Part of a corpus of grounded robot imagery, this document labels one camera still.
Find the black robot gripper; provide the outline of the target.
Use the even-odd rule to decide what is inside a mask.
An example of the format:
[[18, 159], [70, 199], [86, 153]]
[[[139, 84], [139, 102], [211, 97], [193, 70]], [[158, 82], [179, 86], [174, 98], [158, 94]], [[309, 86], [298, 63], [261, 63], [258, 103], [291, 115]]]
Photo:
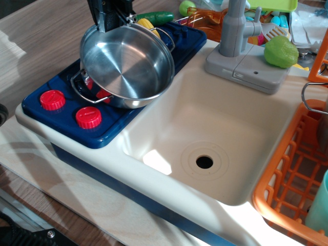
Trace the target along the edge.
[[127, 23], [129, 16], [135, 15], [133, 1], [87, 0], [98, 31], [109, 32]]

